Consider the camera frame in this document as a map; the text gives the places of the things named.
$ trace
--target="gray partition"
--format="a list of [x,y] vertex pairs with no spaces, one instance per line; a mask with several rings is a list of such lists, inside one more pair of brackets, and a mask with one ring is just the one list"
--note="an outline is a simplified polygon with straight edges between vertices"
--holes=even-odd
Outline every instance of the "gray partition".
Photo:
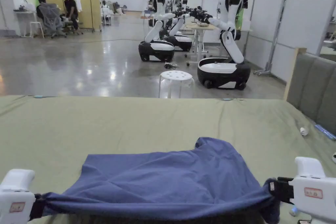
[[296,58],[287,101],[336,134],[336,62],[307,54]]
[[286,0],[272,60],[272,74],[288,81],[296,47],[305,47],[309,54],[319,55],[321,39],[335,1]]
[[272,52],[284,0],[254,0],[246,59],[264,68]]

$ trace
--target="red label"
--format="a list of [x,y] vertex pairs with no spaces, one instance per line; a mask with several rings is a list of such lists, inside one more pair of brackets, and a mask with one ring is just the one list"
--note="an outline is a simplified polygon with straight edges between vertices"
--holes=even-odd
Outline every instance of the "red label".
[[306,187],[304,194],[307,197],[323,199],[323,192],[320,189]]
[[10,213],[22,212],[25,208],[26,202],[14,202],[10,206]]

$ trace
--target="small white stool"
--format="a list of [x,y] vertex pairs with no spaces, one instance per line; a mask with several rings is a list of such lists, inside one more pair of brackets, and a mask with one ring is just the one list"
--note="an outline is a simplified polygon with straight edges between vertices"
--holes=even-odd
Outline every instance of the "small white stool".
[[32,24],[38,24],[38,28],[41,29],[42,36],[43,36],[43,38],[44,38],[44,33],[43,33],[43,28],[42,28],[42,24],[41,24],[41,22],[30,22],[30,37],[31,37],[31,38],[34,38],[34,34],[32,33]]
[[169,87],[168,87],[168,99],[171,99],[171,84],[173,81],[179,81],[180,82],[180,92],[178,97],[181,98],[181,92],[182,92],[182,84],[184,81],[191,80],[193,85],[193,97],[195,93],[195,81],[193,79],[193,76],[190,73],[183,72],[183,71],[166,71],[160,74],[158,79],[158,97],[160,98],[161,93],[161,78],[170,80]]

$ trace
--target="robot mobile base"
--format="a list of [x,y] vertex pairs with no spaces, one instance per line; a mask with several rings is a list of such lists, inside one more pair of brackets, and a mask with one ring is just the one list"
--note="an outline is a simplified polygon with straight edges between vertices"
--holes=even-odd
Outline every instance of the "robot mobile base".
[[174,36],[169,36],[169,32],[166,29],[163,29],[159,33],[161,41],[167,41],[174,45],[175,49],[182,52],[189,52],[193,46],[193,40],[188,36],[182,35],[181,32]]
[[198,64],[198,80],[206,88],[243,90],[250,78],[251,68],[246,64],[224,63],[225,58],[202,59]]
[[142,61],[162,61],[170,62],[174,56],[173,44],[166,41],[155,41],[139,44],[139,54]]
[[177,49],[181,48],[182,52],[189,52],[193,45],[192,39],[184,35],[168,37],[165,38],[165,41],[172,43]]

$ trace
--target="blue cloth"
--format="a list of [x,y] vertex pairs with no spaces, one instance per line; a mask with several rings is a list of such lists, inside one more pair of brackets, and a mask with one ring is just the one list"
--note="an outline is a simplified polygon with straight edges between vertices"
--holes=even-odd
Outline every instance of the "blue cloth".
[[138,219],[196,219],[253,207],[277,223],[280,214],[267,183],[260,186],[233,146],[206,137],[191,151],[88,155],[73,186],[43,198],[54,213]]

